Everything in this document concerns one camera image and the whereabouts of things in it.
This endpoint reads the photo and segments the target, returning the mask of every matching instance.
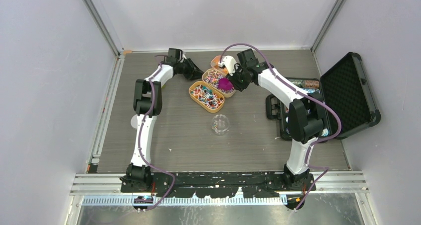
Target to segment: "black suitcase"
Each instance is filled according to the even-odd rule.
[[[368,81],[364,73],[361,56],[347,53],[331,69],[324,73],[320,80],[308,78],[287,78],[295,85],[300,80],[316,80],[325,103],[339,116],[342,123],[341,133],[336,139],[345,139],[380,122],[381,115],[374,103]],[[326,134],[333,134],[338,129],[335,118],[325,110],[328,118]],[[266,98],[266,115],[268,119],[280,122],[281,138],[292,140],[288,133],[288,110],[273,94]]]

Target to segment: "clear glass bowl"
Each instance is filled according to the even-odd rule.
[[[212,118],[212,130],[219,136],[228,132],[229,120],[225,115],[218,114]]]

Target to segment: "wood grain surface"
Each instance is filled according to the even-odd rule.
[[[186,53],[203,71],[221,52]],[[236,51],[228,52],[235,56]],[[265,51],[271,64],[289,77],[319,78],[309,50]],[[105,137],[98,172],[124,172],[135,146],[135,81],[149,76],[157,67],[155,53],[127,54]],[[162,90],[163,107],[153,131],[151,163],[168,171],[270,171],[282,170],[291,142],[279,138],[276,121],[266,118],[267,90],[250,84],[243,92],[226,99],[219,111],[229,118],[229,132],[217,136],[211,130],[214,114],[195,103],[188,94],[193,81],[182,75],[170,79]],[[311,164],[347,170],[340,141],[319,144]]]

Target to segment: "white wall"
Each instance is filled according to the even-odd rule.
[[[347,0],[316,56],[324,73],[360,53],[382,114],[379,125],[343,141],[362,169],[382,224],[419,224],[421,0]]]
[[[114,55],[82,0],[0,0],[0,59],[0,224],[60,224]]]
[[[126,50],[309,48],[335,0],[94,0]]]

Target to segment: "white round object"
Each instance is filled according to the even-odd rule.
[[[130,120],[130,125],[136,130],[138,129],[138,116],[136,114]]]

